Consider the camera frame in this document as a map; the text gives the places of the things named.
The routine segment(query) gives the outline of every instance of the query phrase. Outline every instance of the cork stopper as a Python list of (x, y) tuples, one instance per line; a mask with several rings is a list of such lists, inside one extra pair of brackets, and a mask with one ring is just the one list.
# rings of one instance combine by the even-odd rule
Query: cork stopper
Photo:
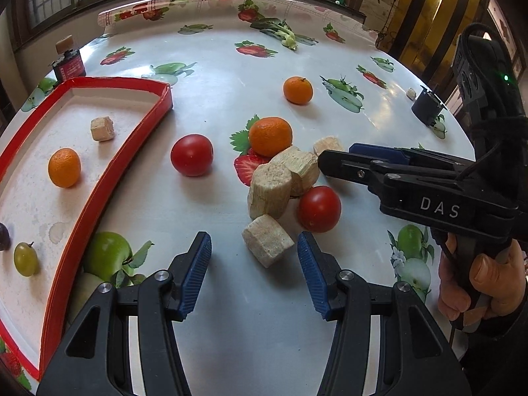
[(61, 55), (67, 50), (73, 50), (73, 36), (68, 36), (57, 42), (55, 48), (57, 49), (57, 54)]

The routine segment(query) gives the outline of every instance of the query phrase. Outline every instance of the screw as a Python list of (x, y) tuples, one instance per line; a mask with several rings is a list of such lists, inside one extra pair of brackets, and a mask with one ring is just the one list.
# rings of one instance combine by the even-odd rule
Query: screw
[(101, 283), (97, 290), (101, 293), (108, 293), (110, 290), (112, 290), (112, 283)]
[(411, 286), (404, 281), (398, 281), (398, 283), (396, 283), (396, 287), (402, 292), (408, 292), (411, 290)]
[(158, 271), (154, 274), (154, 278), (158, 281), (165, 281), (168, 278), (168, 271)]
[(349, 269), (344, 269), (339, 273), (339, 278), (345, 281), (350, 281), (354, 278), (354, 273)]

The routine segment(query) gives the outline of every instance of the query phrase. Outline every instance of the blue gripper pad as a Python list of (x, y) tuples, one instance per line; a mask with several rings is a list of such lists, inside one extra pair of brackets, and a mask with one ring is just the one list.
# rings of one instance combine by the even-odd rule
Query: blue gripper pad
[(183, 317), (194, 310), (205, 277), (205, 271), (207, 271), (209, 259), (211, 258), (211, 250), (211, 237), (209, 234), (205, 234), (181, 285), (181, 302), (178, 310)]
[(409, 165), (410, 162), (410, 158), (405, 156), (401, 150), (393, 149), (392, 147), (354, 143), (350, 146), (348, 153), (372, 156), (373, 158), (388, 161), (390, 164)]
[(308, 243), (304, 232), (299, 235), (297, 241), (297, 255), (299, 256), (300, 265), (303, 269), (315, 311), (321, 313), (323, 319), (326, 320), (332, 312), (332, 308), (328, 303), (328, 287), (315, 259), (312, 246)]

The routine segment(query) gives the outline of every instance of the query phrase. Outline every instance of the tangerine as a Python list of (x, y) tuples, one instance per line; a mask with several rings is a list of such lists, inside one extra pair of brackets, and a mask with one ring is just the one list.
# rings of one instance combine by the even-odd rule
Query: tangerine
[(58, 187), (71, 187), (81, 175), (81, 160), (72, 149), (65, 147), (53, 154), (48, 162), (49, 179)]
[(280, 117), (264, 117), (249, 129), (249, 144), (255, 153), (272, 158), (291, 146), (293, 132)]
[(308, 79), (299, 76), (287, 79), (282, 86), (282, 91), (286, 99), (294, 104), (308, 104), (314, 96), (312, 84)]

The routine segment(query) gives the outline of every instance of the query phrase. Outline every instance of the black jar with red label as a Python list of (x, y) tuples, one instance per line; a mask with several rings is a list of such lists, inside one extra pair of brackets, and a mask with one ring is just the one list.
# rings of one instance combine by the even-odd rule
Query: black jar with red label
[(53, 64), (53, 71), (57, 77), (57, 83), (65, 80), (86, 76), (81, 52), (74, 49), (73, 37), (68, 36), (55, 45), (57, 54), (61, 55)]

